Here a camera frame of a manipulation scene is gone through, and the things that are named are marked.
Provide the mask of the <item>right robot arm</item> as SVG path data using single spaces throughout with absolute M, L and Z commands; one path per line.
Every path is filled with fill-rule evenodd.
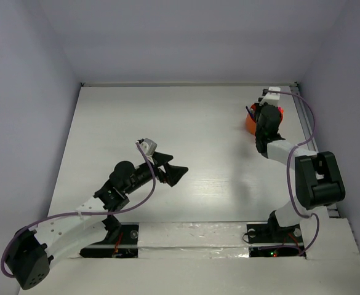
M 263 232 L 274 241 L 282 240 L 302 219 L 313 216 L 314 209 L 341 202 L 346 196 L 332 152 L 307 150 L 306 141 L 292 144 L 279 134 L 284 118 L 279 107 L 282 93 L 279 88 L 265 89 L 250 109 L 257 151 L 267 159 L 284 164 L 288 178 L 295 173 L 295 180 L 287 181 L 289 202 L 270 214 Z

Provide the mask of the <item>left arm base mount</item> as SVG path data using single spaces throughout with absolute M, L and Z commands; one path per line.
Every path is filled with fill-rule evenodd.
M 115 216 L 103 220 L 106 236 L 80 250 L 82 258 L 138 258 L 139 223 L 121 224 Z

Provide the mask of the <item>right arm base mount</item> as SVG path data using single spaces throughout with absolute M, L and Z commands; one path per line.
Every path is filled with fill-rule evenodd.
M 305 256 L 300 225 L 273 227 L 270 223 L 247 224 L 242 235 L 251 258 L 280 258 Z

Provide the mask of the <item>blue ballpoint pen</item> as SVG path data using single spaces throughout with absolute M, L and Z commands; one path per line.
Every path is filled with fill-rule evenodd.
M 249 108 L 248 106 L 246 106 L 246 110 L 248 112 L 249 117 L 254 120 L 254 110 L 252 108 Z

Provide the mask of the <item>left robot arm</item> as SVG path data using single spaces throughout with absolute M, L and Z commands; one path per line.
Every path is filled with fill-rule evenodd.
M 130 212 L 129 194 L 148 182 L 175 186 L 188 172 L 171 165 L 172 155 L 154 152 L 135 166 L 121 161 L 103 186 L 76 210 L 48 216 L 20 228 L 2 254 L 3 275 L 17 280 L 23 290 L 37 286 L 62 259 L 95 242 L 111 243 L 118 238 L 117 215 Z

